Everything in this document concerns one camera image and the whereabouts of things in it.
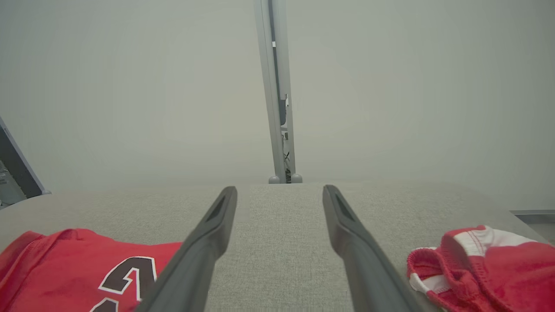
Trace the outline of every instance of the white wall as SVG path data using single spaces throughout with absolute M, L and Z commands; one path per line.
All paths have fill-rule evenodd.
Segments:
M 305 181 L 454 182 L 555 207 L 555 2 L 287 3 Z
M 274 174 L 252 0 L 2 0 L 0 115 L 54 192 Z

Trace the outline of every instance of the folded clothing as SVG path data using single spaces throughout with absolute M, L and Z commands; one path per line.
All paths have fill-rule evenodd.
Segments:
M 449 311 L 555 309 L 555 248 L 510 232 L 453 230 L 407 266 L 412 288 Z
M 133 311 L 180 246 L 26 232 L 0 254 L 0 311 Z

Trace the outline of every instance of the red and white garment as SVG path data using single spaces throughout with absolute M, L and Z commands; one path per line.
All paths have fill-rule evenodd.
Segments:
M 555 247 L 480 225 L 408 256 L 408 278 L 449 311 L 555 311 Z

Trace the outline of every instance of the gray fabric surface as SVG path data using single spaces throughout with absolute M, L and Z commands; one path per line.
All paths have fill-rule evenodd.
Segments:
M 341 259 L 331 249 L 323 183 L 238 185 L 228 251 L 216 263 L 207 310 L 351 311 Z M 471 190 L 414 182 L 335 183 L 404 280 L 406 257 L 437 246 L 444 232 L 486 224 L 545 240 Z M 0 249 L 27 230 L 88 228 L 140 244 L 182 241 L 224 185 L 53 194 L 0 210 Z M 423 295 L 426 310 L 436 311 Z

